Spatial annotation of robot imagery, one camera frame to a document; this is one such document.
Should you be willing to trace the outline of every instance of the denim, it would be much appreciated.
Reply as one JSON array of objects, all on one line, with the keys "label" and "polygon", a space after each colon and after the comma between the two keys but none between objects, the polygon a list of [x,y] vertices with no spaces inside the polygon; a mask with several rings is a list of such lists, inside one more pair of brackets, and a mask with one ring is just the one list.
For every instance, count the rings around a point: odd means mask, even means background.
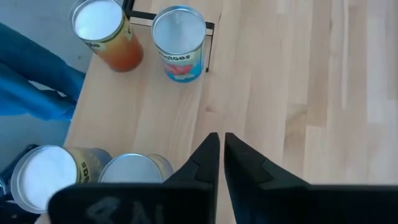
[{"label": "denim", "polygon": [[[0,115],[71,120],[84,78],[49,50],[0,23]],[[30,81],[53,90],[40,90]]]}]

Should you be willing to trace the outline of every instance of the blue can label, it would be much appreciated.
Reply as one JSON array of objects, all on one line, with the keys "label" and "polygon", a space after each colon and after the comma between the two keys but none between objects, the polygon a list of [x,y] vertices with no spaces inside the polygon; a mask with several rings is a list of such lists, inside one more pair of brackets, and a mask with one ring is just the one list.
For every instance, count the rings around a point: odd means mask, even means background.
[{"label": "blue can label", "polygon": [[186,83],[198,78],[205,64],[202,46],[193,52],[181,55],[170,55],[159,51],[166,74],[176,82]]}]

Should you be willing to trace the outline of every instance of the open can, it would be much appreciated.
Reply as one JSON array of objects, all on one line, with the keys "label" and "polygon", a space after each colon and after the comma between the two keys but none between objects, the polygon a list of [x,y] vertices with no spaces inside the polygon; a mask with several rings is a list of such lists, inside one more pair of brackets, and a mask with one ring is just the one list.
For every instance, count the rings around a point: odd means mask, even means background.
[{"label": "open can", "polygon": [[52,195],[73,184],[97,182],[112,159],[102,149],[39,146],[17,163],[11,177],[15,202],[31,213],[45,213]]},{"label": "open can", "polygon": [[189,6],[168,7],[156,15],[152,38],[172,80],[186,83],[199,77],[205,64],[205,36],[205,19]]},{"label": "open can", "polygon": [[166,158],[157,154],[123,154],[103,169],[102,183],[163,183],[173,174]]},{"label": "open can", "polygon": [[142,61],[142,46],[116,1],[78,0],[69,21],[75,34],[114,71],[132,70]]}]

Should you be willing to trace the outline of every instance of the wood grain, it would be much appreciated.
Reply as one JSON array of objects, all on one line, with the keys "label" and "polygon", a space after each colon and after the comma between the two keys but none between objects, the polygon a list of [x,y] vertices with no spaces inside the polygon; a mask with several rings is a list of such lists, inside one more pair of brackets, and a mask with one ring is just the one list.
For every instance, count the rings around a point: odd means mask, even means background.
[{"label": "wood grain", "polygon": [[[136,0],[216,24],[209,73],[178,84],[146,28],[143,63],[94,56],[66,145],[154,152],[178,169],[205,136],[234,132],[312,183],[398,184],[396,0]],[[234,223],[220,165],[217,223]]]}]

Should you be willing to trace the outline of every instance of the gray floor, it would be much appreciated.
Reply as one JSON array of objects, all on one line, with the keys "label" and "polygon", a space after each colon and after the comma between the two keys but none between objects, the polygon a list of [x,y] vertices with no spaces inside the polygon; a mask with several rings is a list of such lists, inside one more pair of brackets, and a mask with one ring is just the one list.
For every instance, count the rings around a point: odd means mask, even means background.
[{"label": "gray floor", "polygon": [[[2,0],[0,22],[36,41],[86,72],[91,51],[76,37],[68,24],[75,0]],[[0,116],[0,171],[27,144],[62,145],[69,122],[41,121],[29,115]]]}]

